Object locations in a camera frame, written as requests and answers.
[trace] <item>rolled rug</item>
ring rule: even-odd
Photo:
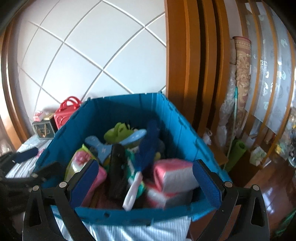
[[[244,119],[245,106],[248,100],[248,92],[250,89],[250,63],[251,63],[251,41],[245,37],[234,36],[235,49],[237,52],[237,73],[236,73],[236,86],[238,88],[237,98],[237,114],[235,123],[235,134],[241,128]],[[231,133],[233,125],[233,114],[230,115],[229,122],[227,123],[227,140],[225,150],[231,142]]]

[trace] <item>pink package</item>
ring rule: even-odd
[[[152,208],[170,208],[180,205],[189,205],[192,200],[193,191],[165,194],[157,190],[154,183],[145,182],[146,186],[146,204]]]
[[[94,195],[95,189],[106,180],[107,173],[105,169],[101,166],[99,166],[99,172],[96,176],[93,184],[91,185],[91,188],[89,189],[88,193],[86,194],[81,206],[82,207],[89,207],[91,204],[92,197]]]
[[[199,186],[190,161],[159,160],[153,165],[153,176],[157,189],[163,193],[187,192]]]

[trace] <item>storage bin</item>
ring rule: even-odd
[[[90,135],[103,141],[104,133],[117,122],[131,122],[137,128],[146,128],[147,122],[155,118],[159,121],[160,138],[166,146],[167,158],[180,158],[188,161],[202,159],[223,181],[230,180],[214,159],[213,153],[196,134],[189,122],[176,107],[161,93],[132,94],[88,99],[58,130],[53,141],[39,157],[35,171],[58,161],[66,168],[73,154],[84,139]],[[43,188],[55,187],[63,177],[52,177]],[[57,207],[52,206],[54,215],[60,217]],[[85,207],[75,209],[83,222],[104,225],[150,225],[181,216],[191,216],[197,220],[213,210],[200,188],[194,191],[189,206],[161,209],[100,210]]]

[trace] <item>white tiled wall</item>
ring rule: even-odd
[[[13,68],[29,127],[35,110],[165,91],[164,0],[35,0],[15,24]]]

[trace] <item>frosted glass panel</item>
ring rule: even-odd
[[[258,59],[260,60],[261,54],[258,55],[258,47],[257,47],[257,35],[256,35],[256,28],[253,15],[247,15],[247,28],[249,39],[251,40],[251,79],[250,79],[250,89],[248,93],[248,100],[246,102],[245,109],[250,111],[250,106],[252,103],[253,95],[254,95],[254,88],[256,83],[256,75],[257,75],[257,63]]]
[[[260,78],[258,83],[259,99],[254,116],[263,122],[271,96],[270,90],[274,78],[275,60],[274,43],[267,15],[259,15],[258,18],[262,31],[263,53],[260,60]]]
[[[270,92],[275,91],[271,116],[267,122],[274,133],[278,133],[288,104],[291,87],[291,49],[288,32],[279,17],[272,11],[278,38],[278,68],[276,86],[271,86]]]

